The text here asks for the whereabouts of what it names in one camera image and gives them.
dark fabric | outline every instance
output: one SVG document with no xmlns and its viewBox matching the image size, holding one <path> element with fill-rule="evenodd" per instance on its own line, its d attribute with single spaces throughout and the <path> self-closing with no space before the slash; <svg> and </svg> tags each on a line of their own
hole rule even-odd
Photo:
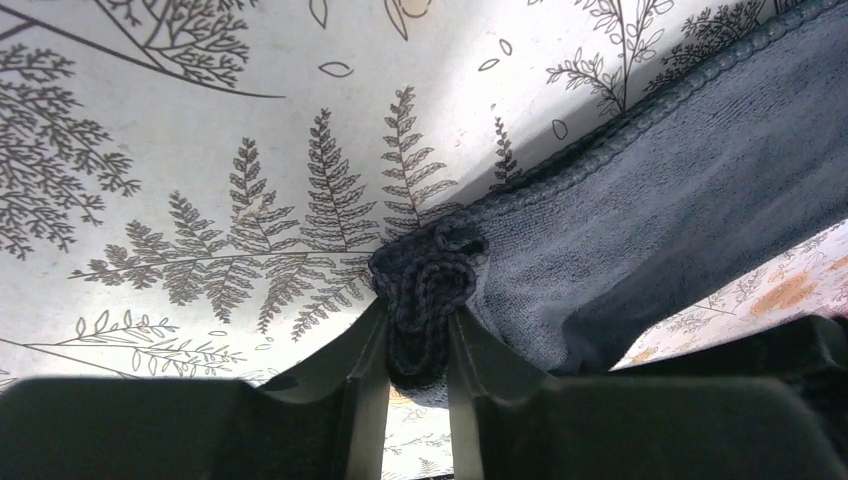
<svg viewBox="0 0 848 480">
<path fill-rule="evenodd" d="M 848 217 L 848 6 L 810 0 L 459 212 L 377 251 L 401 387 L 463 302 L 531 363 L 612 367 L 647 328 Z"/>
</svg>

terry cloth fabric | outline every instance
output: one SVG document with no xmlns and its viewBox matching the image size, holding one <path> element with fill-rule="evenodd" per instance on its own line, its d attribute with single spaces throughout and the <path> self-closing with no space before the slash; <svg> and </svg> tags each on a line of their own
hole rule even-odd
<svg viewBox="0 0 848 480">
<path fill-rule="evenodd" d="M 440 379 L 462 304 L 541 369 L 607 370 L 656 322 L 848 217 L 846 32 L 848 2 L 810 0 L 377 251 L 392 380 Z"/>
</svg>

botanical print fabric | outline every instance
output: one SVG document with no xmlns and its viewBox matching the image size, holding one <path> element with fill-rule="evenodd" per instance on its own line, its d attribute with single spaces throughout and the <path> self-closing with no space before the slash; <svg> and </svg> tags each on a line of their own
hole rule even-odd
<svg viewBox="0 0 848 480">
<path fill-rule="evenodd" d="M 0 386 L 261 383 L 363 311 L 383 242 L 795 3 L 2 0 Z M 822 235 L 627 361 L 844 303 Z M 384 470 L 449 472 L 447 412 L 393 396 Z"/>
</svg>

gray towel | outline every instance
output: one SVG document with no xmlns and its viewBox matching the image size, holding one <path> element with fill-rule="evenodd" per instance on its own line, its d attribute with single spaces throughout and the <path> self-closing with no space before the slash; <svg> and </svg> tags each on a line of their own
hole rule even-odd
<svg viewBox="0 0 848 480">
<path fill-rule="evenodd" d="M 810 0 L 378 251 L 392 379 L 436 381 L 463 301 L 539 368 L 607 370 L 647 328 L 848 217 L 847 167 L 848 2 Z"/>
</svg>

black object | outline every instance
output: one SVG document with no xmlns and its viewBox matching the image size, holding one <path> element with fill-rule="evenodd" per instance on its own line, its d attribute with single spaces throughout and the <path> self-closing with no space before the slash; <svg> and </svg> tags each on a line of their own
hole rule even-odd
<svg viewBox="0 0 848 480">
<path fill-rule="evenodd" d="M 236 380 L 34 379 L 0 397 L 0 478 L 379 478 L 386 318 L 262 389 Z"/>
<path fill-rule="evenodd" d="M 260 389 L 36 379 L 0 396 L 0 478 L 380 478 L 386 306 Z M 848 479 L 848 321 L 805 317 L 606 375 L 556 378 L 449 319 L 456 479 Z"/>
</svg>

